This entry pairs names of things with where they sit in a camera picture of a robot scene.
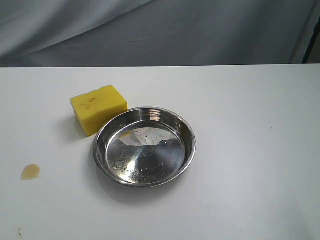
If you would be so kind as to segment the round stainless steel dish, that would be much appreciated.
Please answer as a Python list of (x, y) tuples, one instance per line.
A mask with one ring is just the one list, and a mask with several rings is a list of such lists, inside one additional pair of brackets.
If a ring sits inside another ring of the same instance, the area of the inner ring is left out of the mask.
[(179, 177), (193, 161), (196, 147), (196, 136), (181, 116), (159, 107), (136, 107), (102, 126), (92, 153), (110, 180), (152, 188)]

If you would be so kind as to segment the yellow sponge block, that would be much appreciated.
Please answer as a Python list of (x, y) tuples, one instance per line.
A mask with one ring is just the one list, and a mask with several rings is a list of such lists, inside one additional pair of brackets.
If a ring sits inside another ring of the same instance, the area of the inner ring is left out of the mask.
[(96, 134), (109, 120), (128, 110), (128, 103), (113, 85), (70, 99), (76, 119), (85, 134)]

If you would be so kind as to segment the brown liquid spill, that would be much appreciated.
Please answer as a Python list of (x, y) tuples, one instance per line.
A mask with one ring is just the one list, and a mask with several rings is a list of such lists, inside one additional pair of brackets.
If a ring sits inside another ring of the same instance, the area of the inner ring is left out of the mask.
[(39, 177), (40, 172), (41, 172), (41, 168), (37, 164), (27, 165), (23, 169), (23, 171), (20, 175), (20, 179), (22, 181), (37, 179)]

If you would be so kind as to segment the grey backdrop cloth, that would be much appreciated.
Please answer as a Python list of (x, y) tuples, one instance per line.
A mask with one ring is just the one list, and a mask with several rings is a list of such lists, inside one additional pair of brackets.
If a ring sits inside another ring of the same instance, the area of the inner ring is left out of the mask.
[(294, 64), (317, 0), (3, 0), (2, 67)]

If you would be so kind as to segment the black stand pole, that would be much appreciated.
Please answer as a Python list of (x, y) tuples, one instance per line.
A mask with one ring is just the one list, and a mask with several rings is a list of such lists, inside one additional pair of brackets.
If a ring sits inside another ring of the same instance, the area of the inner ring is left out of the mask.
[(312, 32), (312, 36), (308, 42), (308, 45), (307, 45), (307, 48), (306, 48), (306, 51), (304, 53), (304, 56), (303, 56), (303, 59), (302, 59), (302, 64), (307, 64), (308, 63), (308, 60), (310, 59), (310, 56), (311, 56), (311, 53), (312, 53), (312, 50), (316, 44), (316, 41), (317, 41), (317, 38), (318, 38), (318, 35), (320, 33), (320, 20), (317, 21), (314, 29), (313, 29), (313, 32)]

